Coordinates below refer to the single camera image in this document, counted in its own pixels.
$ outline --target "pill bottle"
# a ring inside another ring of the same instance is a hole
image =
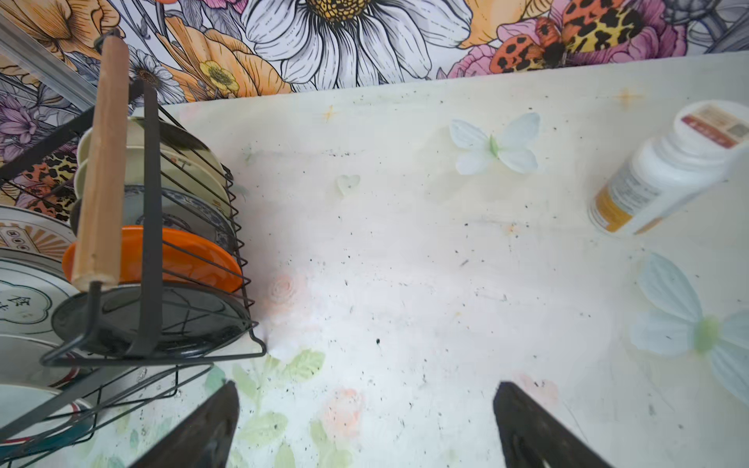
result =
[[[670,131],[633,154],[591,202],[594,225],[642,234],[710,186],[749,151],[749,107],[701,101],[678,113]]]

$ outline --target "qr code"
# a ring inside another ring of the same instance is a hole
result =
[[[736,124],[729,128],[727,132],[738,139],[743,139],[746,135],[749,135],[749,127],[744,124]]]

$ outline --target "white bottle cap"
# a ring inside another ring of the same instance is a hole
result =
[[[680,162],[724,165],[749,151],[749,107],[708,100],[686,106],[676,115],[667,137],[679,149]]]

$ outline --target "orange plate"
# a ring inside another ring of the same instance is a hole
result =
[[[201,258],[221,265],[238,275],[242,272],[234,257],[216,244],[200,236],[177,229],[163,228],[163,239],[181,249],[185,249]],[[70,244],[62,258],[62,270],[67,280],[73,274],[73,256],[76,244]],[[199,258],[163,245],[163,267],[188,278],[195,279],[222,291],[234,292],[242,285],[242,278],[221,270]],[[143,256],[143,227],[124,226],[122,228],[122,256],[120,265],[120,283],[138,283],[141,280],[141,258]],[[190,283],[186,279],[164,273],[164,281]]]

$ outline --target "bottle label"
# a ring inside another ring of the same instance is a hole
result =
[[[709,104],[685,115],[682,122],[726,149],[749,140],[749,124]]]
[[[624,164],[595,196],[590,213],[603,229],[617,232],[660,194]]]

